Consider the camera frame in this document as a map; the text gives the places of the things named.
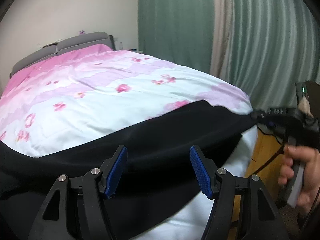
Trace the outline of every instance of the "gray headboard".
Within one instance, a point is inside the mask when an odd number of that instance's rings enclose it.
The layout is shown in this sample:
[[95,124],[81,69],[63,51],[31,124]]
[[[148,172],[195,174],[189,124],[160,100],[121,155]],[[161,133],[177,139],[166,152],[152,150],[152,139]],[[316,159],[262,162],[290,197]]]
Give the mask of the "gray headboard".
[[105,32],[82,34],[60,41],[56,45],[45,46],[42,49],[23,58],[13,66],[10,77],[12,77],[12,75],[17,73],[19,70],[29,67],[30,65],[39,61],[61,55],[69,51],[83,49],[95,44],[105,44],[111,49],[116,50],[113,36],[108,35]]

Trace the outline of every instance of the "bed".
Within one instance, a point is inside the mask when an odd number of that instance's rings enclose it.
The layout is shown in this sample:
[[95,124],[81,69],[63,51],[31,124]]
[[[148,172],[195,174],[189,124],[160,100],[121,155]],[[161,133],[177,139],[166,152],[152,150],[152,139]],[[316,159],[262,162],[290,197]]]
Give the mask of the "bed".
[[[218,78],[152,56],[115,51],[106,33],[80,35],[14,66],[0,99],[0,141],[22,160],[41,160],[201,100],[239,115],[252,111],[244,92]],[[241,132],[223,165],[236,176],[244,176],[257,139],[255,127]],[[212,204],[198,193],[175,215],[134,238],[200,239]]]

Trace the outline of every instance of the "beige curtain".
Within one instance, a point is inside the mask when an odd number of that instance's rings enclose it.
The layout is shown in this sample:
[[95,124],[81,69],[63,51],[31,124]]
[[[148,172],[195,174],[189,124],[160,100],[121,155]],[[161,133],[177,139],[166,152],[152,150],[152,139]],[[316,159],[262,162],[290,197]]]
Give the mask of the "beige curtain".
[[214,0],[214,36],[210,74],[221,76],[225,55],[229,52],[228,42],[232,31],[233,0]]
[[2,93],[3,93],[3,90],[2,90],[2,85],[1,85],[1,82],[0,82],[0,97],[1,97]]

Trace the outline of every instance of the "pink flower pattern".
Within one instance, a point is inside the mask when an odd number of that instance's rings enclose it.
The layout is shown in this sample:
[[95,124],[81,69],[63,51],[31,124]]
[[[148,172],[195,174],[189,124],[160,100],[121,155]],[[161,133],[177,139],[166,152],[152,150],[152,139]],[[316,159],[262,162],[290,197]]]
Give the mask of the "pink flower pattern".
[[152,83],[154,83],[154,84],[156,84],[156,85],[161,85],[161,84],[163,84],[164,83],[164,81],[163,80],[151,80],[151,82]]
[[169,112],[169,111],[173,111],[175,109],[178,109],[182,106],[185,106],[187,104],[189,104],[190,101],[189,100],[182,100],[182,101],[176,101],[174,103],[170,103],[170,104],[167,104],[164,109],[166,110],[166,112]]
[[26,132],[24,136],[24,140],[27,142],[30,139],[30,133]]
[[53,106],[55,107],[54,111],[57,112],[57,111],[62,111],[64,108],[66,108],[67,105],[64,104],[63,102],[59,102]]
[[29,114],[26,118],[26,123],[25,123],[25,127],[26,128],[30,128],[31,125],[33,124],[34,122],[34,119],[36,117],[36,114]]
[[176,82],[176,78],[175,77],[167,78],[167,83],[175,83],[175,82]]
[[85,96],[85,93],[83,92],[78,92],[75,94],[74,98],[83,98]]
[[129,92],[131,89],[132,89],[132,87],[128,86],[127,84],[121,84],[116,87],[116,90],[118,93]]
[[19,141],[28,141],[30,139],[30,133],[29,132],[26,132],[26,131],[23,131],[23,130],[20,130],[18,132],[18,137],[17,137],[17,142]]
[[163,75],[161,75],[161,77],[163,77],[164,79],[167,80],[166,83],[175,83],[176,82],[176,78],[170,76],[169,74],[163,74]]
[[4,131],[1,135],[0,135],[0,141],[2,141],[5,138],[5,134],[7,133],[7,131]]
[[136,58],[136,57],[132,57],[131,60],[135,61],[135,62],[141,62],[142,61],[142,59]]

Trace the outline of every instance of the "cable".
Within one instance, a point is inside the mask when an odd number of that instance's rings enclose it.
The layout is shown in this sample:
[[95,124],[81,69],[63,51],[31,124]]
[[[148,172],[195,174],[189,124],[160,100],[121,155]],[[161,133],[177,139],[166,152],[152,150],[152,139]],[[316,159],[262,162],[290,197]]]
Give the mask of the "cable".
[[268,135],[268,136],[270,136],[270,135],[272,135],[272,136],[274,136],[275,138],[276,138],[276,141],[278,142],[278,144],[282,144],[279,140],[278,140],[278,137],[276,136],[276,135],[274,135],[274,134],[272,134],[272,133],[265,133],[264,131],[262,131],[261,130],[261,128],[257,125],[257,127],[258,127],[258,130],[263,134],[263,135]]
[[317,195],[316,195],[315,201],[313,202],[313,204],[312,204],[312,206],[311,206],[311,209],[310,209],[310,212],[309,212],[309,214],[308,214],[308,216],[307,216],[307,219],[306,219],[306,221],[304,222],[304,224],[303,224],[303,226],[302,226],[302,228],[301,228],[301,230],[300,230],[300,232],[299,232],[298,239],[301,238],[301,236],[302,236],[302,234],[303,234],[303,232],[304,232],[304,230],[305,230],[305,228],[306,228],[306,226],[307,226],[307,223],[308,223],[308,221],[309,221],[309,219],[310,219],[311,213],[313,212],[313,210],[314,210],[314,208],[315,208],[315,206],[316,206],[316,203],[317,203],[317,200],[318,200],[318,197],[319,197],[319,193],[320,193],[320,187],[319,187],[319,189],[318,189],[318,193],[317,193]]
[[262,171],[262,170],[263,170],[265,167],[267,167],[275,158],[277,158],[280,154],[283,154],[283,148],[284,148],[284,146],[282,145],[282,146],[280,147],[280,149],[277,150],[276,153],[273,154],[272,157],[265,162],[265,164],[263,164],[260,168],[258,168],[258,169],[257,169],[254,173],[252,173],[249,177],[251,177],[253,174],[257,174],[258,172]]

